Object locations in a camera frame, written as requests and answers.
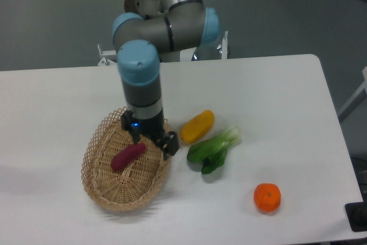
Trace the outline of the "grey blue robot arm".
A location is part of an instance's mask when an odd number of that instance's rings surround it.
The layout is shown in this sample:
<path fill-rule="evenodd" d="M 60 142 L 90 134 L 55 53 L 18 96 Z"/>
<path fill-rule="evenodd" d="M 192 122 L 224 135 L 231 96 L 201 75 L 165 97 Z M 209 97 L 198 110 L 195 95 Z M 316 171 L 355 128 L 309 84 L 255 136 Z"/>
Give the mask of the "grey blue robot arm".
<path fill-rule="evenodd" d="M 164 159 L 177 152 L 177 134 L 163 127 L 161 55 L 210 44 L 219 36 L 217 12 L 202 0 L 125 0 L 125 12 L 112 24 L 112 42 L 127 103 L 122 129 L 134 143 L 147 137 Z"/>

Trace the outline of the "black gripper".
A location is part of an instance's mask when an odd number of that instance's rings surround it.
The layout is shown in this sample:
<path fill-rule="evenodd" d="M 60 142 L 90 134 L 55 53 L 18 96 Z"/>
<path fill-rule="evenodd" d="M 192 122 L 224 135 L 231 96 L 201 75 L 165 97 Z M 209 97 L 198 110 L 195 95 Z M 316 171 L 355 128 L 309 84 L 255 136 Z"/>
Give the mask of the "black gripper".
<path fill-rule="evenodd" d="M 147 137 L 156 146 L 161 148 L 165 161 L 174 156 L 179 149 L 177 133 L 174 131 L 167 133 L 163 128 L 163 110 L 148 119 L 138 119 L 134 117 L 134 113 L 131 110 L 126 110 L 121 115 L 120 121 L 122 130 L 130 134 L 134 144 L 140 142 L 141 136 Z"/>

